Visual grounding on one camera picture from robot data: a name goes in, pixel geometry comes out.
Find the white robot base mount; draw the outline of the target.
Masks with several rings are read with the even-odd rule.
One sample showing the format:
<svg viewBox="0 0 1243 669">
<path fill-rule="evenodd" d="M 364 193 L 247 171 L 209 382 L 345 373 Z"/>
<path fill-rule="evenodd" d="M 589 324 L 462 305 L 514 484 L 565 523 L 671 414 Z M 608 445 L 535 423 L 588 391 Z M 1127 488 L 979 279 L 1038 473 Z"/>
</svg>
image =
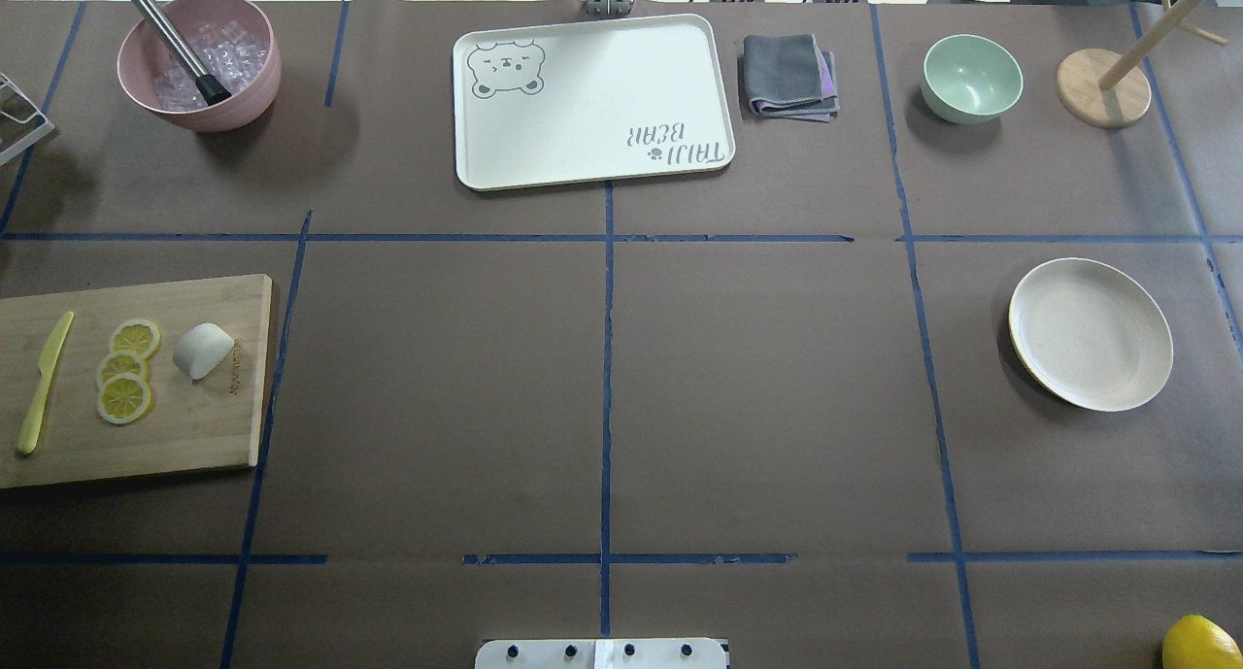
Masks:
<svg viewBox="0 0 1243 669">
<path fill-rule="evenodd" d="M 487 640 L 475 668 L 728 668 L 725 640 L 707 637 Z"/>
</svg>

